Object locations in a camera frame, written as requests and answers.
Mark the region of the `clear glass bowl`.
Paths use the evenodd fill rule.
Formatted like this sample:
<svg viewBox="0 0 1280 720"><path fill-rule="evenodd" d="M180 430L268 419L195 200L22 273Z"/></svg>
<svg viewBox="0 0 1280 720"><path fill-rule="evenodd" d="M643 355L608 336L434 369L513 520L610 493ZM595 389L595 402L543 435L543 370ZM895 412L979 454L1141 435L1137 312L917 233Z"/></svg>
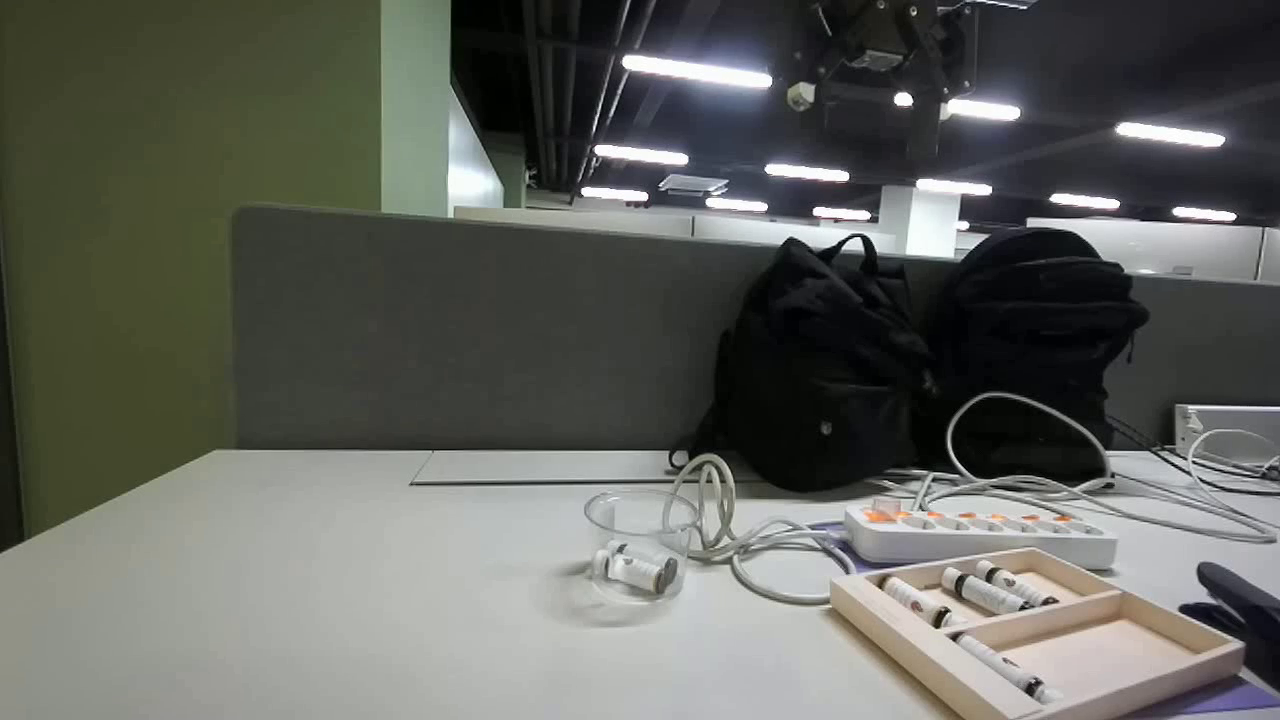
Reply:
<svg viewBox="0 0 1280 720"><path fill-rule="evenodd" d="M603 629L654 619L685 586L685 555L697 543L697 503L654 488L595 493L585 500L585 520L595 546L571 567L566 607L578 619ZM595 581L592 555L610 538L627 538L630 546L643 546L653 555L672 555L678 562L677 582L664 594L639 594L621 582Z"/></svg>

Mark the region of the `small white bottle in bowl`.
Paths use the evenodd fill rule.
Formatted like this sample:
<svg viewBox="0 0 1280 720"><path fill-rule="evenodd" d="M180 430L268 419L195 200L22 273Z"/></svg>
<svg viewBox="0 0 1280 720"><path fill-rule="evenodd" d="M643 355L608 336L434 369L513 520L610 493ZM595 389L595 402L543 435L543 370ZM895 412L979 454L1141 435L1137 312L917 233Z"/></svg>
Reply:
<svg viewBox="0 0 1280 720"><path fill-rule="evenodd" d="M653 555L627 538L610 538L592 555L592 577L621 582L639 594L664 594L677 582L678 562L672 555Z"/></svg>

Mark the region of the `white bottle tray top left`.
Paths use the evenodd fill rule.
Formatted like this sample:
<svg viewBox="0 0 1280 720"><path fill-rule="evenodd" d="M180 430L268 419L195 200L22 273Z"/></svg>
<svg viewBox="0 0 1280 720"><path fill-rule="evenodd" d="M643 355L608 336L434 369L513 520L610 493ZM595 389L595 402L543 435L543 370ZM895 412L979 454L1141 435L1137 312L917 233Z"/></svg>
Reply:
<svg viewBox="0 0 1280 720"><path fill-rule="evenodd" d="M953 607L943 600L931 600L926 592L912 586L899 577L881 581L881 592L888 592L895 605L912 607L931 629L948 629L953 625Z"/></svg>

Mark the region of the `white bottle tray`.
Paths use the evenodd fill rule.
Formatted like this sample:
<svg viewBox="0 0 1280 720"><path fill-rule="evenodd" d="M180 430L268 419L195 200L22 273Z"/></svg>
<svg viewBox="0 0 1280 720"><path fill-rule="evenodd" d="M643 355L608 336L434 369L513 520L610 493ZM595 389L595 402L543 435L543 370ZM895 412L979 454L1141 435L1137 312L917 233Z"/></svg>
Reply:
<svg viewBox="0 0 1280 720"><path fill-rule="evenodd" d="M1035 607L1059 605L1050 592L1031 586L1027 581L1020 581L1014 573L1006 573L1006 567L1001 567L993 560L975 560L975 577L996 582L996 586L1006 586L1006 592L1031 600Z"/></svg>
<svg viewBox="0 0 1280 720"><path fill-rule="evenodd" d="M961 573L961 567L943 567L943 573L941 573L941 582L943 582L953 594L961 594L961 600L969 600L969 605L975 605L975 607L983 607L983 610L1022 610L1022 607L1027 607L1022 594L1004 592L1004 586L996 586L996 582L986 582L986 581L979 581L979 577L972 577L972 573Z"/></svg>
<svg viewBox="0 0 1280 720"><path fill-rule="evenodd" d="M953 607L943 600L931 600L926 592L912 586L899 577L881 581L881 592L888 592L895 605L912 607L931 629L948 629L953 625Z"/></svg>

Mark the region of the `white bottle tray top middle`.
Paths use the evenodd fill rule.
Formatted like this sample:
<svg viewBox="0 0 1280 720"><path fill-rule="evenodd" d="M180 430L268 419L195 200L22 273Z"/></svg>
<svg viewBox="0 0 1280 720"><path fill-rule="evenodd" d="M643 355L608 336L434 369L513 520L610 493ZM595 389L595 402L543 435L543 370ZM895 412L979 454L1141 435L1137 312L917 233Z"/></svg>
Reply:
<svg viewBox="0 0 1280 720"><path fill-rule="evenodd" d="M996 582L986 582L986 581L979 581L979 577L972 577L972 573L961 573L961 567L943 567L943 573L941 573L941 582L943 582L953 594L961 594L961 600L969 600L969 605L975 605L975 607L983 607L983 610L1022 610L1022 607L1027 607L1022 594L1004 592L1004 586L996 586Z"/></svg>

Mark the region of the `white bottle tray top right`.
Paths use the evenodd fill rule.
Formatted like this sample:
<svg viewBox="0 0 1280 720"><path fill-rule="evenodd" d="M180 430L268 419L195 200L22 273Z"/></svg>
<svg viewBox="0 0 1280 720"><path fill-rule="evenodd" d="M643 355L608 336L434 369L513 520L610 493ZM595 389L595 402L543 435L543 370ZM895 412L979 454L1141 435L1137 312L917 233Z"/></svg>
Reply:
<svg viewBox="0 0 1280 720"><path fill-rule="evenodd" d="M996 582L996 586L1006 586L1006 592L1031 600L1035 607L1059 605L1050 592L1031 586L1027 581L1020 581L1014 573L1006 573L1006 567L1001 567L993 560L975 560L975 577Z"/></svg>

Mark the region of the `white bottle tray lower segment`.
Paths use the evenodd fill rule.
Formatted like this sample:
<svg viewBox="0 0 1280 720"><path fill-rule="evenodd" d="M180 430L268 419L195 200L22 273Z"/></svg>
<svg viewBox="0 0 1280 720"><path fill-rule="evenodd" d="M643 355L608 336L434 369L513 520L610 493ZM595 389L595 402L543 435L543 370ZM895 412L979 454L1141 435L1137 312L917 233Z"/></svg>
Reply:
<svg viewBox="0 0 1280 720"><path fill-rule="evenodd" d="M986 649L983 638L969 637L969 630L956 630L953 642L961 642L969 657L975 657L983 666L993 666L996 677L1004 677L1006 682L1014 682L1022 694L1047 702L1050 692L1047 682L1020 666L1014 659L1001 657L996 649Z"/></svg>

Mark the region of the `wooden segmented tray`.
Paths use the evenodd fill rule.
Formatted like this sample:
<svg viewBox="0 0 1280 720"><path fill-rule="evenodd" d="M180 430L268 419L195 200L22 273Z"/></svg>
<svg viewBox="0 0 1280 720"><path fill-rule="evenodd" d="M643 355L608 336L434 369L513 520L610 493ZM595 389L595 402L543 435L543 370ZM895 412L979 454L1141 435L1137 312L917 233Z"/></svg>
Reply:
<svg viewBox="0 0 1280 720"><path fill-rule="evenodd" d="M1014 573L1059 605L1035 607L1027 600L1022 610L983 610L953 594L941 573L975 577L975 560ZM943 600L953 625L931 629L895 605L881 592L888 577ZM830 607L964 720L1107 720L1223 682L1244 666L1241 638L1035 546L841 577ZM983 666L953 642L956 630L1035 672L1050 699L1041 702Z"/></svg>

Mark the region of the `black backpack left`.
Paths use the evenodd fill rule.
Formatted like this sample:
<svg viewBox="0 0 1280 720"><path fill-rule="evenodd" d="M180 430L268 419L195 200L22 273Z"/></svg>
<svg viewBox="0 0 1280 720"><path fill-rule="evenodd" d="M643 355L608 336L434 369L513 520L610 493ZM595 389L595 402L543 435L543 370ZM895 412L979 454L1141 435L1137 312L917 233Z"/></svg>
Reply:
<svg viewBox="0 0 1280 720"><path fill-rule="evenodd" d="M828 249L787 236L718 331L711 402L666 462L718 451L785 493L853 488L912 454L925 389L905 266L863 233Z"/></svg>

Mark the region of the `black backpack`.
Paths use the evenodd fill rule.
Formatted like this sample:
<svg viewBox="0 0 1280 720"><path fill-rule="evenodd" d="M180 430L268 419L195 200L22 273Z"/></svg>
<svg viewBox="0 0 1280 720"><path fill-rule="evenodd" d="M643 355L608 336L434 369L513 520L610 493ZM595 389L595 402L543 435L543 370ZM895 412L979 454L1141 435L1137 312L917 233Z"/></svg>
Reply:
<svg viewBox="0 0 1280 720"><path fill-rule="evenodd" d="M1020 229L979 241L925 322L937 391L917 407L917 454L941 467L953 412L983 391L956 426L956 454L975 475L1100 475L1100 451L1022 395L1107 442L1103 370L1142 322L1133 277L1082 236Z"/></svg>
<svg viewBox="0 0 1280 720"><path fill-rule="evenodd" d="M853 488L912 454L925 389L905 266L863 233L828 249L787 236L718 331L711 402L666 462L718 451L785 493Z"/></svg>

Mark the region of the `white power strip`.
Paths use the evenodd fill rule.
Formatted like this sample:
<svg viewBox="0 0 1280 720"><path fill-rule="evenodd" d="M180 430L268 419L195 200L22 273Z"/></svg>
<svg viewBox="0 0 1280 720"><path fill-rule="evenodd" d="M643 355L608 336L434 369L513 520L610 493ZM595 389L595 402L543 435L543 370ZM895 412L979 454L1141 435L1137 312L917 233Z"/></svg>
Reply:
<svg viewBox="0 0 1280 720"><path fill-rule="evenodd" d="M1059 513L926 513L888 500L861 500L844 509L844 528L868 562L917 562L975 551L1041 546L1078 567L1112 567L1115 535Z"/></svg>

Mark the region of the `grey desk divider panel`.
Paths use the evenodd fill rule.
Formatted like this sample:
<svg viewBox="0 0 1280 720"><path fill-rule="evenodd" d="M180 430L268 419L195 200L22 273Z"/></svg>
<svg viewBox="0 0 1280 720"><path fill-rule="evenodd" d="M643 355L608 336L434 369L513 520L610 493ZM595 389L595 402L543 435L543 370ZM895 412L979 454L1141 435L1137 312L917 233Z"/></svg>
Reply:
<svg viewBox="0 0 1280 720"><path fill-rule="evenodd" d="M769 249L429 217L231 225L236 435L270 449L677 449ZM961 262L893 259L917 331ZM1280 399L1280 291L1141 281L1107 419Z"/></svg>

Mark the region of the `black backpack right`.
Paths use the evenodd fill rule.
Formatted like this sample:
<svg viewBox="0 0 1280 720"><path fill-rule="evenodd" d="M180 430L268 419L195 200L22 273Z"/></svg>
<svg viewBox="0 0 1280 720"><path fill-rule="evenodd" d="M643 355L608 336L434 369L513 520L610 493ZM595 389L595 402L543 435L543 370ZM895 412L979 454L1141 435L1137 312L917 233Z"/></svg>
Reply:
<svg viewBox="0 0 1280 720"><path fill-rule="evenodd" d="M1133 277L1082 236L1020 229L979 241L925 322L937 391L917 407L917 454L941 467L953 412L983 391L956 426L956 454L975 475L1100 475L1100 451L1022 395L1107 442L1103 370L1142 322Z"/></svg>

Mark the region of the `black stapler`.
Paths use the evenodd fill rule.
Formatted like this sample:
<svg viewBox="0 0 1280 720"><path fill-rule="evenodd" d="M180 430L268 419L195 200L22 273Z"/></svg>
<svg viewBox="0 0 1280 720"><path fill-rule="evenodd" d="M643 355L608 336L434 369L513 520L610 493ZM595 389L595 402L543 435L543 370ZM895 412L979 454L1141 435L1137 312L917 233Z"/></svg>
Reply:
<svg viewBox="0 0 1280 720"><path fill-rule="evenodd" d="M1236 637L1244 666L1280 689L1280 600L1213 560L1197 562L1197 581L1205 582L1205 600L1184 605L1184 614Z"/></svg>

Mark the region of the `purple paper sheet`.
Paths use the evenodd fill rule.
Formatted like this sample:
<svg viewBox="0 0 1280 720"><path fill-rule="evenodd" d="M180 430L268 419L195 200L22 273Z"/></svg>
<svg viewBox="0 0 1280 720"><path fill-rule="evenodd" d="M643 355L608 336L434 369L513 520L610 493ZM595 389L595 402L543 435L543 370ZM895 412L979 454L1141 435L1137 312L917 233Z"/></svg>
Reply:
<svg viewBox="0 0 1280 720"><path fill-rule="evenodd" d="M1253 682L1236 677L1236 678L1164 699L1159 714L1263 712L1263 706L1280 706L1280 694L1268 682Z"/></svg>

